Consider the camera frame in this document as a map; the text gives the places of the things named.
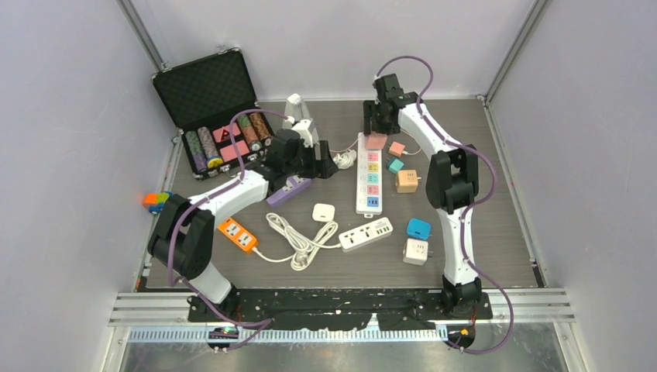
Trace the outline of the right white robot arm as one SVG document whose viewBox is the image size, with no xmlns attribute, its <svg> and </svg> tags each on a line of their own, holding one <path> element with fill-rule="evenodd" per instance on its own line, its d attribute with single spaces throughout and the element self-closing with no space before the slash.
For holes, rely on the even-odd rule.
<svg viewBox="0 0 657 372">
<path fill-rule="evenodd" d="M 428 158 L 425 193 L 442 227 L 445 268 L 441 310 L 462 318 L 483 296 L 482 282 L 473 269 L 472 217 L 480 191 L 476 148 L 453 139 L 432 117 L 416 92 L 406 92 L 396 74 L 375 77 L 377 96 L 363 103 L 366 134 L 407 132 Z"/>
</svg>

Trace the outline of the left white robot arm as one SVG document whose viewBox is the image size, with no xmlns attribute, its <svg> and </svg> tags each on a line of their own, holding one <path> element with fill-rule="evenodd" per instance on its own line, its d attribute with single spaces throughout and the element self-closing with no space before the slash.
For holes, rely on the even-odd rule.
<svg viewBox="0 0 657 372">
<path fill-rule="evenodd" d="M 147 251 L 205 297 L 214 317 L 230 320 L 238 302 L 229 294 L 232 283 L 212 263 L 215 230 L 227 218 L 280 190 L 293 175 L 328 179 L 338 170 L 327 140 L 313 143 L 297 130 L 281 129 L 264 158 L 247 164 L 231 181 L 190 198 L 171 195 Z"/>
</svg>

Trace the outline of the pink cube socket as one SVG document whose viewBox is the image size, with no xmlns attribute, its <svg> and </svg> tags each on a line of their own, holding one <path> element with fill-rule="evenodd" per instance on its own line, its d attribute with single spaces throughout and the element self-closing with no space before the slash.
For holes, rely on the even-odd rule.
<svg viewBox="0 0 657 372">
<path fill-rule="evenodd" d="M 387 143 L 387 135 L 371 133 L 365 136 L 365 148 L 367 150 L 382 150 Z"/>
</svg>

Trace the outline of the purple power strip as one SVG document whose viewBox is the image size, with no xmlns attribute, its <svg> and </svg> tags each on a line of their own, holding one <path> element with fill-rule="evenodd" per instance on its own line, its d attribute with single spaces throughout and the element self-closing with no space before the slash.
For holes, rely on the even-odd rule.
<svg viewBox="0 0 657 372">
<path fill-rule="evenodd" d="M 282 205 L 308 188 L 311 183 L 312 179 L 310 178 L 299 177 L 297 175 L 290 176 L 280 190 L 266 199 L 266 203 L 272 208 Z"/>
</svg>

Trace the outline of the tan dragon cube socket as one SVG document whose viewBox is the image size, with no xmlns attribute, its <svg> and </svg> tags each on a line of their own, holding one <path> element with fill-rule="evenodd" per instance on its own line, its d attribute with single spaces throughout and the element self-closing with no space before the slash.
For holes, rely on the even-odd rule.
<svg viewBox="0 0 657 372">
<path fill-rule="evenodd" d="M 399 170 L 395 176 L 395 188 L 398 194 L 415 193 L 418 190 L 420 177 L 416 170 Z"/>
</svg>

